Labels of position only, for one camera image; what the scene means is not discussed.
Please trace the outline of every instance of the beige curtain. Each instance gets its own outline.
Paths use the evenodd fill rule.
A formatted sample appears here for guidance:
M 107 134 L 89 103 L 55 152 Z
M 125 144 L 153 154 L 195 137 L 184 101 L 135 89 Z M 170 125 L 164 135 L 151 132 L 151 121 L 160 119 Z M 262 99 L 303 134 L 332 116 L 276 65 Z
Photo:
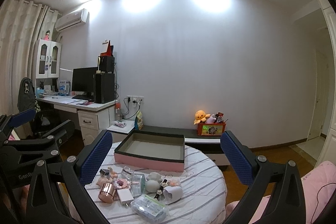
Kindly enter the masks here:
M 26 0 L 5 0 L 0 7 L 0 115 L 18 113 L 22 78 L 32 76 L 34 46 L 50 30 L 58 11 Z

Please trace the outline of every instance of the pink box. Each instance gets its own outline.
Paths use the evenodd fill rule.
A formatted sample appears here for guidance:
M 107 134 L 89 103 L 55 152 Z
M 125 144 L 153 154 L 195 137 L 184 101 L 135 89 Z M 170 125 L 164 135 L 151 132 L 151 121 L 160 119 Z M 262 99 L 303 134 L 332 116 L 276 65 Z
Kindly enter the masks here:
M 184 171 L 184 136 L 134 130 L 114 150 L 115 162 L 152 170 Z

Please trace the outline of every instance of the purple plush toy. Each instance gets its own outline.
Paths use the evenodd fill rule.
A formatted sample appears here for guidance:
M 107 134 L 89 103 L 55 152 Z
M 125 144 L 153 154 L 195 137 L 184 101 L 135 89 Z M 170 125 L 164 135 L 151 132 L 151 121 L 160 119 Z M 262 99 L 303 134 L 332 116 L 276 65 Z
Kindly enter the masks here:
M 205 121 L 205 123 L 213 123 L 214 120 L 216 120 L 215 114 L 212 114 L 209 118 L 207 118 L 207 120 Z

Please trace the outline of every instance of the pink blanket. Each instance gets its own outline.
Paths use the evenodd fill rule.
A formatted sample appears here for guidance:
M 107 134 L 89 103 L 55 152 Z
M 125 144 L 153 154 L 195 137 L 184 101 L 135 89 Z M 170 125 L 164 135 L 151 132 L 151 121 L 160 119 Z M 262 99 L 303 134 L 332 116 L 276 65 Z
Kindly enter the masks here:
M 330 161 L 324 161 L 318 167 L 313 169 L 307 175 L 301 178 L 304 198 L 306 203 L 306 224 L 310 224 L 320 215 L 326 204 L 328 203 L 331 195 L 335 191 L 336 185 L 331 184 L 322 188 L 319 193 L 319 205 L 313 216 L 317 206 L 317 193 L 322 186 L 328 183 L 336 183 L 336 166 Z M 260 219 L 263 214 L 270 196 L 262 198 L 256 212 L 249 223 L 254 223 Z M 233 209 L 237 206 L 239 201 L 231 202 L 226 206 L 226 217 L 232 213 Z

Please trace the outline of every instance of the striped tablecloth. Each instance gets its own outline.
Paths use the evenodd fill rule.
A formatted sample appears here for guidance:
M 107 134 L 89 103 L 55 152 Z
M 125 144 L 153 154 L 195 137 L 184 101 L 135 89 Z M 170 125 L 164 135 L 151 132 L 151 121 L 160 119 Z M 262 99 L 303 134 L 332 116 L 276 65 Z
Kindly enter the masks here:
M 111 166 L 114 171 L 120 174 L 124 164 L 114 161 L 114 149 L 119 143 L 114 143 L 107 154 L 102 168 Z M 201 151 L 185 146 L 184 172 L 167 172 L 159 170 L 148 170 L 135 166 L 130 166 L 135 173 L 145 174 L 158 172 L 162 179 L 176 179 L 181 182 L 183 197 L 169 206 L 169 214 L 162 222 L 163 224 L 219 224 L 225 219 L 225 200 L 227 188 L 223 173 Z M 110 223 L 148 223 L 144 218 L 137 215 L 131 208 L 122 206 L 119 201 L 112 204 L 103 203 L 98 199 L 100 187 L 96 185 L 99 178 L 97 173 L 93 182 L 85 188 L 97 207 Z M 70 204 L 70 212 L 73 218 L 78 219 L 78 215 L 73 213 L 74 207 Z

